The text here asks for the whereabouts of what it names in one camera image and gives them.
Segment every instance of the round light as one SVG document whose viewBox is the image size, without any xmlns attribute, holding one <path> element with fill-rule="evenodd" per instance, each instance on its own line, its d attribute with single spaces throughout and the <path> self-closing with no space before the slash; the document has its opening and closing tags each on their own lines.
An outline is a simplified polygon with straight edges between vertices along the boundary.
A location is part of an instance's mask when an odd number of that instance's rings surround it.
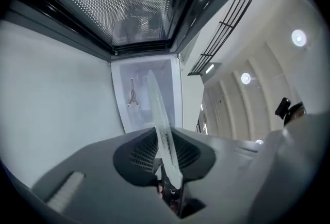
<svg viewBox="0 0 330 224">
<path fill-rule="evenodd" d="M 241 76 L 241 81 L 243 84 L 247 85 L 251 81 L 251 76 L 248 73 L 243 73 Z"/>
<path fill-rule="evenodd" d="M 256 140 L 256 143 L 263 144 L 263 140 L 262 139 L 258 139 L 258 140 Z"/>
<path fill-rule="evenodd" d="M 291 38 L 294 45 L 298 47 L 304 46 L 307 42 L 306 34 L 301 29 L 294 30 L 291 35 Z"/>
</svg>

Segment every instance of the white wall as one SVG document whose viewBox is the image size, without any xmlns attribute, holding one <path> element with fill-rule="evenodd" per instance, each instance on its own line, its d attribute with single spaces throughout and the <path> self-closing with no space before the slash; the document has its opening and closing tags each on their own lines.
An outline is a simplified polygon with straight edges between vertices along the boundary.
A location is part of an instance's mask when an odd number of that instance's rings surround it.
<svg viewBox="0 0 330 224">
<path fill-rule="evenodd" d="M 124 133 L 105 61 L 8 22 L 0 106 L 1 159 L 29 187 L 83 146 Z"/>
<path fill-rule="evenodd" d="M 196 130 L 203 92 L 204 85 L 199 75 L 182 76 L 183 128 L 186 130 Z"/>
</svg>

